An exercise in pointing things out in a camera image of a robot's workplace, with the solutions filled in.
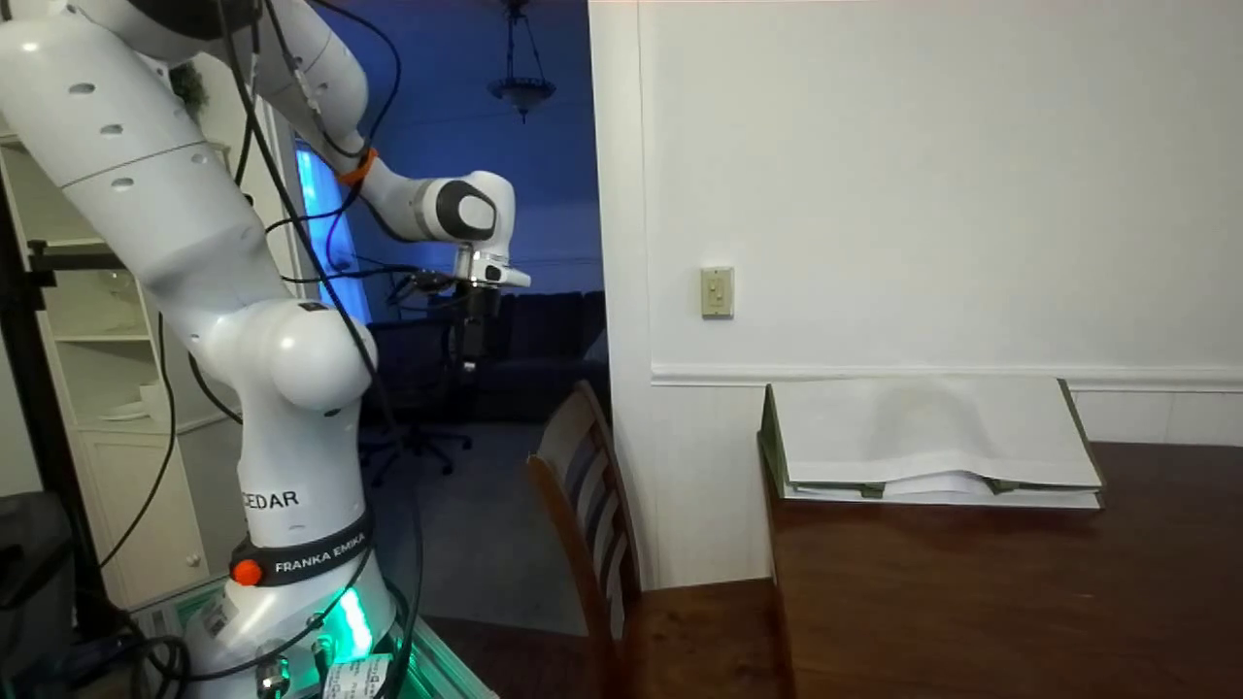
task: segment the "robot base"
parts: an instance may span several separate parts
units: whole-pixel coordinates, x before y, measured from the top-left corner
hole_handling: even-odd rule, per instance
[[[399,699],[492,699],[429,621],[409,626],[391,603],[376,564],[351,560],[306,586],[208,586],[136,615],[136,626],[191,648],[191,699],[375,699],[398,654],[409,654]]]

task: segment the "white wall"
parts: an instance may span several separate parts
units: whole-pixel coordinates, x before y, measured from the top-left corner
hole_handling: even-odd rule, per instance
[[[1071,377],[1243,441],[1243,5],[596,0],[619,437],[650,578],[764,571],[762,380]],[[733,264],[737,317],[697,317]]]

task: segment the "open book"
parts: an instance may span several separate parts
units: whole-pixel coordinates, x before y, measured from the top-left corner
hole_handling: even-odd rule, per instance
[[[1100,507],[1102,485],[1048,377],[768,384],[762,457],[794,501]]]

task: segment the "black pole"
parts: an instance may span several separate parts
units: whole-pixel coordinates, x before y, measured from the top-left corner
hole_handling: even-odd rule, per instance
[[[88,520],[81,507],[81,490],[73,474],[73,453],[68,422],[55,400],[46,352],[38,342],[35,312],[42,307],[35,281],[22,268],[22,247],[9,212],[9,195],[0,182],[0,330],[12,360],[15,396],[31,432],[31,452],[38,461],[42,490],[55,492],[73,528],[73,591],[78,591],[78,632],[103,635],[117,626],[105,607],[105,578],[88,541]]]

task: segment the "wooden chair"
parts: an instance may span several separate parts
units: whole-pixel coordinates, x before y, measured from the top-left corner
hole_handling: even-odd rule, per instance
[[[600,694],[789,694],[779,663],[779,591],[768,578],[640,591],[613,433],[586,384],[545,422],[529,481],[577,576]]]

